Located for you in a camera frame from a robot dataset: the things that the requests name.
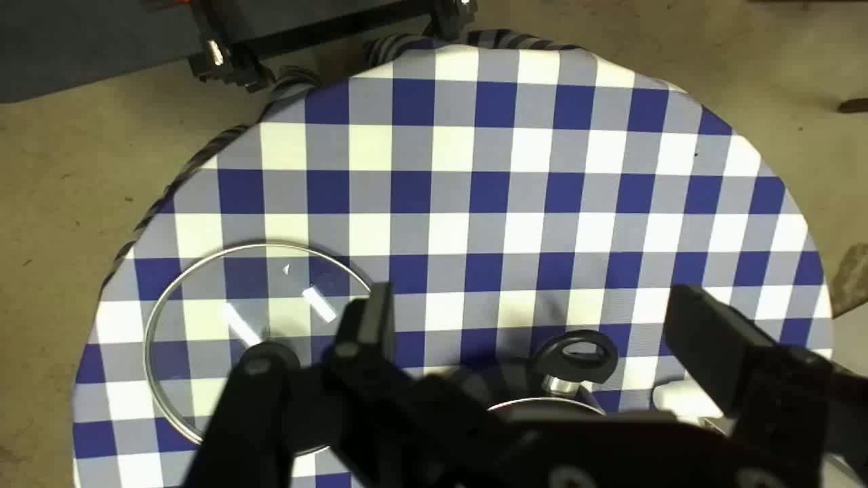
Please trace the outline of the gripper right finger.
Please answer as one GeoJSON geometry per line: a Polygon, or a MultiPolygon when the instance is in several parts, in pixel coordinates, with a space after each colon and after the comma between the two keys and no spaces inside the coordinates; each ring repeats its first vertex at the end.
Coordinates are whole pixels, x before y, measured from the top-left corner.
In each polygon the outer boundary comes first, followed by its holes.
{"type": "Polygon", "coordinates": [[[663,336],[734,420],[738,488],[819,488],[827,456],[868,488],[868,377],[773,340],[698,285],[671,287],[663,336]]]}

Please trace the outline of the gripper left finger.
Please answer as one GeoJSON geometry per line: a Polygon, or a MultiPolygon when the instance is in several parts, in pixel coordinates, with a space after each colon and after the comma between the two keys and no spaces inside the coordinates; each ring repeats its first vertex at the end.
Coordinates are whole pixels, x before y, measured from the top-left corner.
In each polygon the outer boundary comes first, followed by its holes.
{"type": "Polygon", "coordinates": [[[449,381],[412,379],[394,349],[387,282],[345,306],[310,367],[279,343],[250,347],[182,488],[290,488],[298,452],[320,445],[367,488],[518,488],[517,432],[449,381]]]}

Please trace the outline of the glass lid with metal rim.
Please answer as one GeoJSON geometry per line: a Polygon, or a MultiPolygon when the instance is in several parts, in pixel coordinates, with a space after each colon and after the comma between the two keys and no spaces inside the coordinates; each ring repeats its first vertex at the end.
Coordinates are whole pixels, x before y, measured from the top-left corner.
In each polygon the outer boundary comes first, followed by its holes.
{"type": "Polygon", "coordinates": [[[294,242],[209,254],[170,282],[146,322],[144,371],[156,405],[199,444],[247,349],[278,344],[295,367],[312,367],[334,341],[345,306],[370,290],[344,260],[294,242]]]}

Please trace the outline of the blue white checked tablecloth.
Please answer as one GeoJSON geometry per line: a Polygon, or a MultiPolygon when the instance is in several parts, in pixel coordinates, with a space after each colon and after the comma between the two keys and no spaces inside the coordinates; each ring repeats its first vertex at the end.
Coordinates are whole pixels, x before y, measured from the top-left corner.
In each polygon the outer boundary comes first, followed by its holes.
{"type": "Polygon", "coordinates": [[[760,152],[678,87],[504,30],[380,38],[366,64],[276,89],[146,213],[75,377],[75,488],[180,484],[195,445],[154,402],[146,322],[184,270],[244,243],[294,242],[390,281],[397,364],[414,374],[601,330],[621,357],[594,387],[610,413],[684,376],[661,335],[672,284],[831,354],[803,214],[760,152]]]}

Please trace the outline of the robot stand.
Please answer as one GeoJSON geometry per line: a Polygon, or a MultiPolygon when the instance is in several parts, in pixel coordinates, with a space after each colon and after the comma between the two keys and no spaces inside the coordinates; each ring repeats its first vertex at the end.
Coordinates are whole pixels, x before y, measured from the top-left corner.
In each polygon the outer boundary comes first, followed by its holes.
{"type": "Polygon", "coordinates": [[[138,0],[138,3],[148,13],[174,8],[189,10],[199,40],[199,52],[187,58],[193,77],[202,83],[217,80],[244,87],[249,93],[259,92],[276,81],[262,62],[265,58],[421,16],[430,20],[423,31],[426,36],[452,41],[464,33],[478,10],[478,0],[390,0],[355,12],[330,14],[326,19],[264,36],[233,40],[229,26],[221,18],[219,0],[138,0]]]}

